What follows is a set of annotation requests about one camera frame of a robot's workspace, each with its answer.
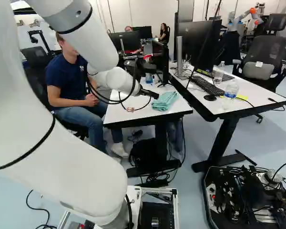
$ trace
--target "towel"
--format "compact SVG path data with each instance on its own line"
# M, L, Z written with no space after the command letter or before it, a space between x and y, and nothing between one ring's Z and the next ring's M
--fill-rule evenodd
M167 111L178 96L177 92L165 92L152 102L152 108L157 111Z

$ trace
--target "white desk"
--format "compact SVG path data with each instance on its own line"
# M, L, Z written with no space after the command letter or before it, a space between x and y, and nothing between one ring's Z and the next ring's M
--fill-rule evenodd
M193 70L193 66L188 65L188 68L190 70ZM170 74L174 75L175 70L170 69ZM248 101L254 106L254 107L260 107L268 104L275 104L274 102L271 102L268 100L268 98L272 98L277 102L284 102L286 101L286 98L273 93L263 87L260 87L254 83L251 83L247 80L244 80L242 78L239 78L235 75L232 75L231 73L226 74L233 76L239 85L239 95L247 96ZM205 80L208 82L212 83L212 79L204 76L202 74L198 74L199 76L203 77ZM188 80L181 80L178 77L175 77L184 87L186 87ZM226 86L229 84L230 81L225 81L222 82L221 85L219 86L221 89L225 90ZM228 112L233 112L233 111L240 111L240 110L245 110L248 108L252 108L250 104L248 104L245 101L241 100L234 100L233 105L229 110L224 110L222 108L222 102L223 98L218 97L216 101L208 101L204 99L204 96L207 95L207 92L201 92L198 90L190 89L190 88L196 88L196 89L201 89L199 86L196 84L190 82L188 85L188 91L197 98L203 106L205 106L212 114L218 115L218 114L224 114Z
M170 63L170 66L175 67L175 63ZM193 70L193 66L188 65L188 69ZM201 88L194 83L189 83L188 89L186 85L188 80L181 80L174 76L175 70L170 69L171 79L170 82L174 87L182 94L182 96L188 101L188 103L208 122L213 122L217 118L223 119L220 130L216 136L215 142L213 144L212 150L210 152L207 161L202 161L192 165L194 172L206 171L209 166L223 166L240 161L246 160L243 154L234 154L229 156L223 156L224 152L233 136L236 129L237 123L240 118L256 115L265 111L273 110L286 105L286 98L282 97L276 93L273 93L265 88L262 88L254 83L246 81L228 72L225 74L231 75L237 81L240 89L239 94L243 96L248 96L248 101L254 106L252 107L245 101L234 100L231 108L229 110L224 110L222 108L222 98L217 98L216 101L208 101L204 99L207 92L202 92L196 89ZM199 74L201 77L212 83L212 79ZM229 84L229 81L222 82L220 87L224 90ZM272 98L277 101L271 102L268 98Z
M165 92L177 91L173 86L166 85L165 87L156 87L145 83L145 78L142 78L141 85L144 89L163 94ZM122 94L121 98L125 98L127 95ZM119 94L117 91L112 91L110 98L112 100L118 100ZM129 97L123 105L125 108L134 107L135 109L141 108L149 101L148 96ZM129 168L126 170L128 177L138 177L146 174L150 174L156 171L163 171L165 169L172 169L180 166L179 160L167 161L167 141L166 141L166 125L168 122L179 120L186 114L193 113L193 109L187 103L187 101L179 94L178 99L171 105L171 107L164 112L156 111L152 109L151 103L145 108L128 112L120 104L109 105L105 115L104 126L110 129L125 128L134 126L155 126L155 154L157 154L157 166L151 166L151 168Z
M145 78L142 78L141 85L144 89L151 90L153 92L156 92L158 94L163 94L165 92L174 92L177 91L173 86L166 85L165 87L156 87L152 86L150 84L146 84ZM125 98L127 94L121 93L121 99ZM113 90L110 95L110 99L112 100L119 100L119 94L116 90ZM148 96L130 96L125 102L123 102L123 105L127 107L134 107L135 109L143 107L145 104L147 104L149 100ZM104 125L105 126L112 126L110 124L113 124L113 126L116 123L121 122L129 122L131 120L138 120L138 119L144 119L144 118L150 118L150 117L156 117L156 116L163 116L163 115L169 115L169 114L176 114L176 113L192 113L193 109L190 107L190 105L187 103L187 101L179 94L179 97L175 103L172 104L172 106L167 111L156 111L152 109L152 101L154 99L152 98L151 102L142 110L138 110L135 112L127 112L124 110L124 108L118 104L118 105L108 105L107 112L104 119Z

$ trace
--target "dark hair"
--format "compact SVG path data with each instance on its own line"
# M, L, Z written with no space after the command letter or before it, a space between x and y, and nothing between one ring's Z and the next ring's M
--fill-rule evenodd
M127 25L127 26L125 27L124 31L126 31L127 28L130 28L130 29L133 31L133 28L132 28L131 26L129 26L129 25Z
M161 26L164 25L164 30L167 31L167 25L165 23L162 23Z
M56 32L55 35L56 35L57 42L59 42L59 41L64 42L65 41L65 39L59 35L59 33Z

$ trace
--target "water bottle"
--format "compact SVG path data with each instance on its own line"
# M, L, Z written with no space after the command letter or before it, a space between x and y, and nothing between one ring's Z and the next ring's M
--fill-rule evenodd
M221 63L219 64L219 70L216 71L213 79L214 85L216 87L218 87L221 84L224 73L225 73L225 62L221 61Z
M152 84L153 83L153 76L150 73L147 73L146 77L145 77L145 81L147 84Z
M235 80L231 80L225 89L223 109L229 110L237 96L239 86Z

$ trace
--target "white sneaker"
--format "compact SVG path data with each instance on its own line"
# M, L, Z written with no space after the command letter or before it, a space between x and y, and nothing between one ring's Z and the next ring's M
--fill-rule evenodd
M122 159L118 158L118 157L112 157L113 160L115 160L117 163L121 163Z
M128 153L125 152L122 142L114 143L111 146L111 151L113 151L116 155L119 155L120 157L128 158L129 156Z

